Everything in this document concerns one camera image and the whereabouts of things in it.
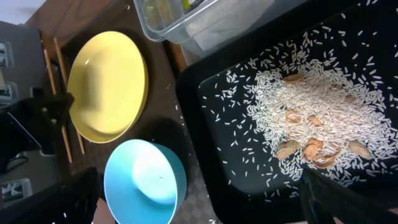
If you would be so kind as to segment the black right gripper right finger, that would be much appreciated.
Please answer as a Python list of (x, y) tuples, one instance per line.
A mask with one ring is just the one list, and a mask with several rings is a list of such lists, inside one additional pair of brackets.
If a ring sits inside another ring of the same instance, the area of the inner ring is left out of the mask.
[(397, 223), (397, 214), (311, 169), (300, 178), (300, 203), (308, 223)]

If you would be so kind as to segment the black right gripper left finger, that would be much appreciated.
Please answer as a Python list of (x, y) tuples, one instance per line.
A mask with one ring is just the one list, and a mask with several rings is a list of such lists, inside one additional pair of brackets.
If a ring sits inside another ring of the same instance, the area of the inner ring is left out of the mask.
[(1, 209), (1, 224), (91, 223), (101, 188), (100, 173), (90, 167)]

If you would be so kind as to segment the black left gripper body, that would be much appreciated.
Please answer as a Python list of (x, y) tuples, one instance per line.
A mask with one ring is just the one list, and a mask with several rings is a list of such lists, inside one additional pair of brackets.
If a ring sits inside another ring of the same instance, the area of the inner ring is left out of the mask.
[(1, 174), (23, 151), (54, 153), (74, 97), (67, 93), (20, 100), (1, 110)]

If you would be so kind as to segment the light blue bowl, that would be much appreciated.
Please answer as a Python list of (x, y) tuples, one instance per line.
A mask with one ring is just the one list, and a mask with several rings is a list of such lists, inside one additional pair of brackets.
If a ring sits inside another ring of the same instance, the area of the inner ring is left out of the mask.
[(110, 155), (104, 192), (118, 223), (169, 224), (187, 193), (187, 175), (169, 148), (132, 139)]

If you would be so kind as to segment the green snack wrapper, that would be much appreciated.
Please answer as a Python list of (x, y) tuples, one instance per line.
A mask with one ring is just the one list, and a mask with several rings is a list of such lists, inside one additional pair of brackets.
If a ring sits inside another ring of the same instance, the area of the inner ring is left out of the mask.
[(198, 7), (204, 0), (181, 0), (183, 10), (191, 11)]

